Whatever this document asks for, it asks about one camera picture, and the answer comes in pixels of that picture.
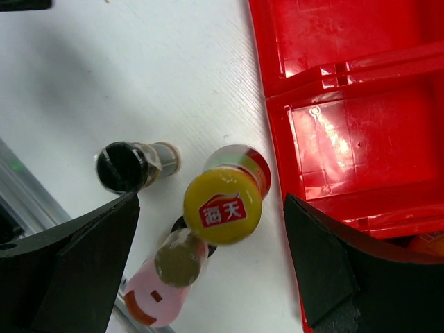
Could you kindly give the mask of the black-cap pepper shaker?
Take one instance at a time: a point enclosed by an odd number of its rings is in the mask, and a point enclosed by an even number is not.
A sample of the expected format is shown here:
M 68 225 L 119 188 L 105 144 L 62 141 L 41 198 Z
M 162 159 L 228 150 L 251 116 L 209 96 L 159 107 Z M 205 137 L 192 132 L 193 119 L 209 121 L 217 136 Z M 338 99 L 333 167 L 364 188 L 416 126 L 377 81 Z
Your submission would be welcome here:
M 113 142 L 94 156 L 100 183 L 115 194 L 139 192 L 180 169 L 180 154 L 169 143 Z

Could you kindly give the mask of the small tan-cap sauce bottle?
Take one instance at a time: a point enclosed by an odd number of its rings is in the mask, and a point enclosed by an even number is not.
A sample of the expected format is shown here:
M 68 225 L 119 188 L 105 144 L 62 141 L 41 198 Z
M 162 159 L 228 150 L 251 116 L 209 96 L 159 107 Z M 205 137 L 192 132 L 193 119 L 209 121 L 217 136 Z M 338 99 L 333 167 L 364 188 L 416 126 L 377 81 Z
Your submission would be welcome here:
M 154 256 L 155 270 L 161 281 L 170 287 L 191 286 L 216 249 L 198 238 L 181 216 Z

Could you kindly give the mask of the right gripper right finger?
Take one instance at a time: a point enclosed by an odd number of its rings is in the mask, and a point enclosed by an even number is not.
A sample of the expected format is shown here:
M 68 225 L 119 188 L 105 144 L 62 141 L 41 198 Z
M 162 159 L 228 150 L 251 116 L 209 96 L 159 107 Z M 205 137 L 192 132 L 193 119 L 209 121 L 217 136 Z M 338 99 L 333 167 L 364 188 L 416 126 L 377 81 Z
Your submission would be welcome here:
M 284 221 L 311 331 L 443 331 L 442 257 L 376 239 L 292 194 Z

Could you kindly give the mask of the tall yellow-cap sauce bottle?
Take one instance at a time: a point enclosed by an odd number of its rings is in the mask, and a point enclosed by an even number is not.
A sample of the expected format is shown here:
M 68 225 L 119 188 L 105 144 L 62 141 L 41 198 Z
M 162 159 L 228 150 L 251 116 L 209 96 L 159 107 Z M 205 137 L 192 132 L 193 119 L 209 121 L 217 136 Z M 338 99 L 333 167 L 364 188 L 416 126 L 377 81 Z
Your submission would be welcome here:
M 270 167 L 257 150 L 223 146 L 208 157 L 185 191 L 185 223 L 213 246 L 238 243 L 257 228 L 270 187 Z

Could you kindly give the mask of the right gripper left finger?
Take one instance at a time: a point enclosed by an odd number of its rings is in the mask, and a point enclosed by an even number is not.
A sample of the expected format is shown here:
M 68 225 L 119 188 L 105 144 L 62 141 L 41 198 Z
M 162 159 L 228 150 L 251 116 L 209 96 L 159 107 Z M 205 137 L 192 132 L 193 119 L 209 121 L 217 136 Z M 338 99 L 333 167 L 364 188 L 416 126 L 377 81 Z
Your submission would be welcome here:
M 139 211 L 126 194 L 1 245 L 1 331 L 105 332 Z

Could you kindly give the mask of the pink-cap spice shaker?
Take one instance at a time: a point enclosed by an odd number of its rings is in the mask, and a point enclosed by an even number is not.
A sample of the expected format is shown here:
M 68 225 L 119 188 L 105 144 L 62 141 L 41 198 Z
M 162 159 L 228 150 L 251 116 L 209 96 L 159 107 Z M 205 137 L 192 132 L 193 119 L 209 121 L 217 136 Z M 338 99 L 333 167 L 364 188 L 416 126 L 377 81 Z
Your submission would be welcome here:
M 178 317 L 191 287 L 174 288 L 163 283 L 152 256 L 129 279 L 123 298 L 136 321 L 149 327 L 164 327 Z

